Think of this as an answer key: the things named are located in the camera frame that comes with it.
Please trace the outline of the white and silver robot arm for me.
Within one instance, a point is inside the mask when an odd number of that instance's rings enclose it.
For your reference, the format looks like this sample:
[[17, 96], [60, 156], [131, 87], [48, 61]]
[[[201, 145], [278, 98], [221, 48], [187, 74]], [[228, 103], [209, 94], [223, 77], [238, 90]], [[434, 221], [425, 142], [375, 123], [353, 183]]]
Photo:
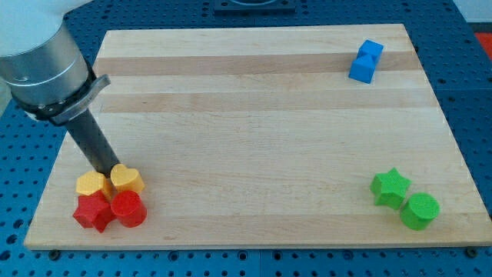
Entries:
[[1, 79], [32, 118], [64, 125], [110, 80], [96, 77], [65, 14], [89, 0], [1, 0]]

